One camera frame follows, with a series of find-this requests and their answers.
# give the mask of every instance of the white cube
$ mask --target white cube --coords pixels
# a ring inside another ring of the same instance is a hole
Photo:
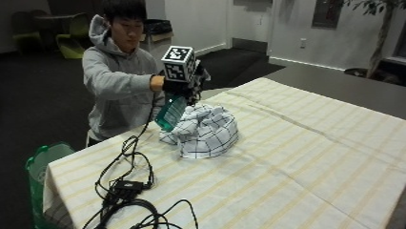
[[[167,80],[189,83],[196,70],[193,48],[171,46],[161,60]]]

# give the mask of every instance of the white tablecloth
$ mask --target white tablecloth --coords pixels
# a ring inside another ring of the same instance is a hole
[[[160,129],[151,123],[139,151],[149,158],[157,182],[139,198],[159,212],[187,198],[200,228],[386,227],[406,183],[405,120],[265,78],[202,103],[230,111],[240,140],[221,156],[180,158],[176,146],[159,141]],[[49,164],[44,210],[60,225],[81,228],[99,211],[95,182],[139,131]],[[147,163],[139,160],[131,180],[147,181]],[[105,185],[128,169],[127,161],[116,168]],[[119,211],[108,228],[129,228],[141,211]],[[168,218],[195,228],[185,204]]]

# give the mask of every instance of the green plastic bag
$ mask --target green plastic bag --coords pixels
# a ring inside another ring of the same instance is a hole
[[[43,216],[43,183],[45,178],[45,170],[48,164],[64,156],[75,153],[73,149],[65,142],[60,142],[51,146],[41,146],[35,156],[29,157],[25,163],[25,170],[29,177],[31,201],[33,207],[35,228],[55,229],[57,228],[49,223]]]
[[[175,129],[187,106],[187,99],[183,96],[171,96],[155,119],[156,124],[164,131],[171,132]]]

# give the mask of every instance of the table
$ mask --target table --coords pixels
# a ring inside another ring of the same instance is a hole
[[[306,65],[296,65],[264,76],[277,82],[340,101],[406,119],[406,88]]]
[[[404,119],[266,78],[202,103],[229,109],[240,140],[221,156],[184,159],[176,146],[159,141],[160,129],[151,123],[139,150],[149,157],[157,184],[139,198],[160,212],[187,198],[200,228],[389,225],[406,183]],[[95,181],[123,142],[139,132],[140,128],[49,164],[44,211],[67,228],[81,228],[100,209]],[[143,181],[141,159],[139,165],[140,173],[131,179]],[[119,212],[109,228],[129,228],[140,212],[136,207]],[[183,228],[195,228],[188,206],[179,206],[168,218]]]

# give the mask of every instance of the cable connector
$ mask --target cable connector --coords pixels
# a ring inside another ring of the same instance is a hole
[[[148,189],[151,189],[151,187],[152,187],[152,182],[149,181],[149,182],[144,185],[143,190],[148,190]]]
[[[139,181],[119,180],[115,185],[115,191],[119,198],[132,200],[141,194],[144,183]]]

